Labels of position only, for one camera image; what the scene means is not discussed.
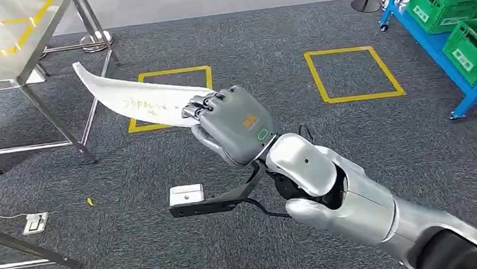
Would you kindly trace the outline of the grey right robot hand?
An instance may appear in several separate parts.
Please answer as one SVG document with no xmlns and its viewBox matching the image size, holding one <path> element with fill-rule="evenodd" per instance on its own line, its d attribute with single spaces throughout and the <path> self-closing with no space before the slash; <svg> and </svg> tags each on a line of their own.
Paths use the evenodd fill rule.
<svg viewBox="0 0 477 269">
<path fill-rule="evenodd" d="M 244 167 L 264 156 L 278 137 L 271 114 L 243 86 L 194 96 L 183 118 L 197 121 L 193 135 L 230 165 Z"/>
</svg>

